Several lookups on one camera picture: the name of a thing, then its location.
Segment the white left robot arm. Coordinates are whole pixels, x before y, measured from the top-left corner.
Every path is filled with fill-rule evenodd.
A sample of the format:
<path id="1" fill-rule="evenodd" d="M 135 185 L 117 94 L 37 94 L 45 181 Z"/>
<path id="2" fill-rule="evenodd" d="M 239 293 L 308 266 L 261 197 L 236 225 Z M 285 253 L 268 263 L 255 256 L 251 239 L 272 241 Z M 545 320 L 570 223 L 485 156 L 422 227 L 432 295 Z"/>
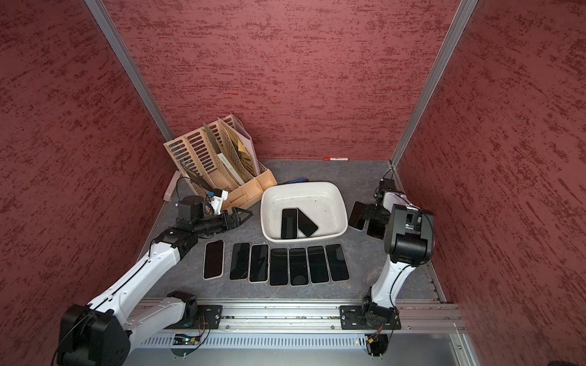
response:
<path id="1" fill-rule="evenodd" d="M 171 292 L 135 318 L 131 312 L 200 239 L 240 227 L 253 212 L 235 207 L 216 213 L 197 195 L 183 198 L 177 207 L 175 224 L 151 241 L 131 269 L 87 305 L 74 304 L 65 312 L 52 364 L 122 365 L 138 345 L 176 324 L 209 335 L 215 318 L 204 315 L 196 297 L 184 291 Z"/>

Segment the black phone without case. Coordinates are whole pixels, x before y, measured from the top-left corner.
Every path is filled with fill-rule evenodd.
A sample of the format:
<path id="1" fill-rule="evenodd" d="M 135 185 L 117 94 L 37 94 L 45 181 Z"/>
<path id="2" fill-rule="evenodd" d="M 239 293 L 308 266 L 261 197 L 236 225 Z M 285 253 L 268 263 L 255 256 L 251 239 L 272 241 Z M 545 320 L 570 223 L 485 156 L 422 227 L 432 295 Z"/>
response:
<path id="1" fill-rule="evenodd" d="M 312 237 L 318 230 L 318 225 L 301 209 L 298 209 L 298 230 L 304 237 Z"/>

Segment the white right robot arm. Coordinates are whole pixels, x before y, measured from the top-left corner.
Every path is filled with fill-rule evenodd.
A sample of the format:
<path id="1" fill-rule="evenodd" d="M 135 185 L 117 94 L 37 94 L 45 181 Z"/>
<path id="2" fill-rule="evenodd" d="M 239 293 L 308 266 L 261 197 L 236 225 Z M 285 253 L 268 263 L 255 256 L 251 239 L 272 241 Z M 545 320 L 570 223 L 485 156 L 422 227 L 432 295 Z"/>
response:
<path id="1" fill-rule="evenodd" d="M 361 322 L 369 329 L 382 329 L 398 322 L 396 303 L 408 276 L 430 262 L 435 247 L 435 217 L 411 203 L 391 178 L 379 181 L 375 204 L 367 206 L 363 217 L 367 234 L 382 240 L 385 264 L 363 297 Z"/>

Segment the small phone pink case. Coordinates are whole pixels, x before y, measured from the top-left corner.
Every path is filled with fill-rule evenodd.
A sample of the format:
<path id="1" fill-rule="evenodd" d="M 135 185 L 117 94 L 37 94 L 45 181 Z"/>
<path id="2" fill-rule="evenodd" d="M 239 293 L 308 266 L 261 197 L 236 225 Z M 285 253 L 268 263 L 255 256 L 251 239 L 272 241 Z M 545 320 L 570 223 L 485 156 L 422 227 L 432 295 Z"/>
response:
<path id="1" fill-rule="evenodd" d="M 343 282 L 349 280 L 349 270 L 347 268 L 346 258 L 343 247 L 340 244 L 330 244 L 325 246 L 331 280 L 333 282 Z"/>

